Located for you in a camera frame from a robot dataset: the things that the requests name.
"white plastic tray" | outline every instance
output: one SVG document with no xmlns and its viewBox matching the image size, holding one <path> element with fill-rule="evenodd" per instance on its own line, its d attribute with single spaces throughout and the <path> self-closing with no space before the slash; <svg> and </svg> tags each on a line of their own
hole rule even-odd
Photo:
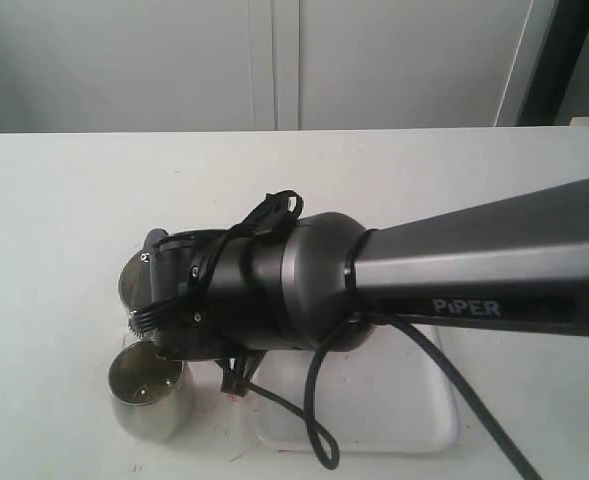
<svg viewBox="0 0 589 480">
<path fill-rule="evenodd" d="M 440 346 L 434 327 L 421 327 Z M 303 405 L 309 352 L 270 352 L 256 383 Z M 316 388 L 317 419 L 341 450 L 429 453 L 450 445 L 458 417 L 447 379 L 404 334 L 378 327 L 360 348 L 331 353 Z M 279 450 L 311 450 L 303 422 L 263 398 L 254 409 L 259 437 Z"/>
</svg>

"white table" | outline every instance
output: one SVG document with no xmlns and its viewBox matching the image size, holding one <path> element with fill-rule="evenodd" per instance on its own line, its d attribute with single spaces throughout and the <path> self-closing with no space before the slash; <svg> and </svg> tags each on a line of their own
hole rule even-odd
<svg viewBox="0 0 589 480">
<path fill-rule="evenodd" d="M 194 365 L 197 417 L 170 445 L 127 436 L 106 371 L 120 269 L 154 226 L 231 225 L 265 192 L 384 227 L 589 177 L 589 130 L 0 135 L 0 478 L 329 478 L 262 446 L 252 399 Z M 589 339 L 441 329 L 444 349 L 548 479 L 589 478 Z M 341 478 L 515 479 L 457 398 L 438 454 L 345 454 Z"/>
</svg>

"stainless steel cup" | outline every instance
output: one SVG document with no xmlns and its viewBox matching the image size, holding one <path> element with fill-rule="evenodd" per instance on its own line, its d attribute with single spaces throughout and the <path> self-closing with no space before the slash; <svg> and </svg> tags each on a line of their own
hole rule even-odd
<svg viewBox="0 0 589 480">
<path fill-rule="evenodd" d="M 110 367 L 108 383 L 118 423 L 145 440 L 172 436 L 194 404 L 187 364 L 158 358 L 150 341 L 134 343 L 119 353 Z"/>
</svg>

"white cabinet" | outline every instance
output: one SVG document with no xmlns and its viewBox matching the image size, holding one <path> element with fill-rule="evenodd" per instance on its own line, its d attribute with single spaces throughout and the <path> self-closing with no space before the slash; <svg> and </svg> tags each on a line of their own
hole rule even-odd
<svg viewBox="0 0 589 480">
<path fill-rule="evenodd" d="M 3 0 L 0 132 L 514 124 L 555 0 Z"/>
</svg>

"cup rim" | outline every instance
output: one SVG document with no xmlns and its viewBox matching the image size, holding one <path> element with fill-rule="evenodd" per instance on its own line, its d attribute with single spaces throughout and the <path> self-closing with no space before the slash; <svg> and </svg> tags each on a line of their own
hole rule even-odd
<svg viewBox="0 0 589 480">
<path fill-rule="evenodd" d="M 170 392 L 165 395 L 164 397 L 161 398 L 156 398 L 154 400 L 150 400 L 149 402 L 145 402 L 145 403 L 132 403 L 132 402 L 128 402 L 127 400 L 123 400 L 119 395 L 116 394 L 116 392 L 114 392 L 114 389 L 112 388 L 112 369 L 115 368 L 117 362 L 119 362 L 126 354 L 127 352 L 129 352 L 130 350 L 133 350 L 136 347 L 140 347 L 143 344 L 154 344 L 153 341 L 151 340 L 139 340 L 138 342 L 134 342 L 131 345 L 128 345 L 127 347 L 125 347 L 123 350 L 121 350 L 118 355 L 116 355 L 116 357 L 114 357 L 114 360 L 112 360 L 112 363 L 110 364 L 110 368 L 107 371 L 107 387 L 109 388 L 110 394 L 112 395 L 112 398 L 117 400 L 120 404 L 122 405 L 129 405 L 132 407 L 144 407 L 146 405 L 153 405 L 155 403 L 159 403 L 162 402 L 163 400 L 167 399 L 172 392 L 175 391 L 175 389 L 180 389 L 183 386 L 183 374 L 185 373 L 185 362 L 180 362 L 180 361 L 176 361 L 176 360 L 166 360 L 164 358 L 161 358 L 160 360 L 163 360 L 165 362 L 171 362 L 171 363 L 178 363 L 180 364 L 180 371 L 178 374 L 178 379 L 176 380 L 176 383 L 172 386 L 172 389 L 170 390 Z"/>
</svg>

